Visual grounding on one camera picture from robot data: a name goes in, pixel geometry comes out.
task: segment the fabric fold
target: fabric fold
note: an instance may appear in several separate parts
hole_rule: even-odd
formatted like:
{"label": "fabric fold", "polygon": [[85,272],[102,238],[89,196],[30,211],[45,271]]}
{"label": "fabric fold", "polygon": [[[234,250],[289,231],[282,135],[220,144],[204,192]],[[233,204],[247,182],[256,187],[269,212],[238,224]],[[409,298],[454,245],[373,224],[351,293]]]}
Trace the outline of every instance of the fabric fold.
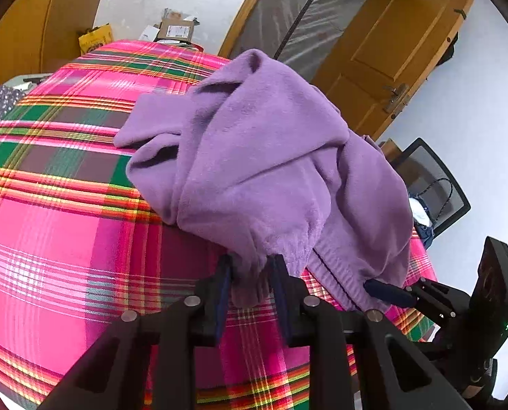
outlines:
{"label": "fabric fold", "polygon": [[276,253],[292,275],[309,266],[344,308],[384,308],[364,292],[368,277],[402,286],[404,183],[318,89],[260,51],[185,95],[141,95],[114,143],[137,148],[127,176],[165,223],[234,254],[238,306],[267,295]]}

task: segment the dark seam line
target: dark seam line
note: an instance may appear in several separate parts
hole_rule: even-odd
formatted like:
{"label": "dark seam line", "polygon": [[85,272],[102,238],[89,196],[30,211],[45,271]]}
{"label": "dark seam line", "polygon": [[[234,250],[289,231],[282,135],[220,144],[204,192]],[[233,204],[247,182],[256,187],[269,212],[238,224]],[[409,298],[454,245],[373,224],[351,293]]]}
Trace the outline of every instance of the dark seam line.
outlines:
{"label": "dark seam line", "polygon": [[343,285],[341,284],[340,281],[338,281],[338,278],[335,276],[334,273],[332,273],[332,271],[330,270],[330,268],[328,267],[328,265],[326,264],[326,262],[324,262],[324,260],[322,260],[322,257],[319,253],[317,253],[317,251],[313,248],[313,252],[317,255],[317,257],[319,258],[319,260],[322,262],[322,264],[324,265],[324,268],[326,268],[326,270],[328,270],[328,272],[332,275],[332,277],[334,278],[334,281],[340,286],[340,288],[343,290],[343,293],[345,293],[345,295],[349,298],[349,300],[351,301],[351,303],[356,306],[356,309],[359,310],[360,312],[362,311],[360,309],[360,307],[355,303],[355,301],[352,299],[351,296],[349,296],[349,293],[347,293],[347,291],[345,290],[345,288],[343,287]]}
{"label": "dark seam line", "polygon": [[286,43],[288,43],[288,41],[290,40],[290,37],[292,36],[294,31],[298,27],[300,21],[302,21],[302,18],[305,15],[305,12],[307,12],[307,9],[309,8],[309,6],[311,6],[312,2],[313,2],[313,0],[307,0],[307,2],[303,5],[302,10],[299,12],[298,16],[296,17],[296,19],[292,23],[292,26],[290,26],[290,29],[288,30],[288,32],[286,32],[286,35],[283,38],[279,48],[277,49],[277,52],[275,52],[275,55],[273,56],[273,58],[275,60],[277,60],[279,58],[280,54],[282,53],[282,50],[286,46]]}

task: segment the yellow plastic bag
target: yellow plastic bag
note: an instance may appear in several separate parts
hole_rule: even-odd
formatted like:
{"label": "yellow plastic bag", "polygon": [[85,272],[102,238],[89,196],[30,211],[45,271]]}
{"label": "yellow plastic bag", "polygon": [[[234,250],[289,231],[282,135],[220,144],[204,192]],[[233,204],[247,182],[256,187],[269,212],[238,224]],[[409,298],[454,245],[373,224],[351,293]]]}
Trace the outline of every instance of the yellow plastic bag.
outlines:
{"label": "yellow plastic bag", "polygon": [[95,28],[80,37],[81,55],[113,42],[112,27],[109,24]]}

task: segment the door panel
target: door panel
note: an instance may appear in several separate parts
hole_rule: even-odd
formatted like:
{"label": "door panel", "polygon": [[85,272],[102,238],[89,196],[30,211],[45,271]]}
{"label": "door panel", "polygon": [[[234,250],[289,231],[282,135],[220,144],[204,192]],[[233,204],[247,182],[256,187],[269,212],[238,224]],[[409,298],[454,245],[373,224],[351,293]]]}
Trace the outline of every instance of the door panel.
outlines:
{"label": "door panel", "polygon": [[467,13],[472,1],[366,0],[312,83],[352,130],[377,139],[461,26],[455,10]]}

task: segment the silver screw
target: silver screw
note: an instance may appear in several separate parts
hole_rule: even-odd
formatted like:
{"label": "silver screw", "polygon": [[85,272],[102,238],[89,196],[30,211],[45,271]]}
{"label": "silver screw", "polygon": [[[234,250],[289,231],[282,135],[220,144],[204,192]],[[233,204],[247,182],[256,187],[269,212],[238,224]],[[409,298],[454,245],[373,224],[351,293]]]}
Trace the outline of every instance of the silver screw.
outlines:
{"label": "silver screw", "polygon": [[303,303],[306,306],[317,306],[321,303],[321,300],[316,296],[305,296],[303,298]]}
{"label": "silver screw", "polygon": [[184,304],[186,306],[197,306],[201,303],[201,298],[199,296],[188,296],[184,299]]}
{"label": "silver screw", "polygon": [[136,318],[138,317],[138,313],[134,310],[125,310],[122,314],[121,314],[121,320],[123,322],[132,322],[133,320],[135,320]]}
{"label": "silver screw", "polygon": [[366,317],[372,322],[381,322],[383,319],[383,313],[379,310],[372,309],[366,312]]}

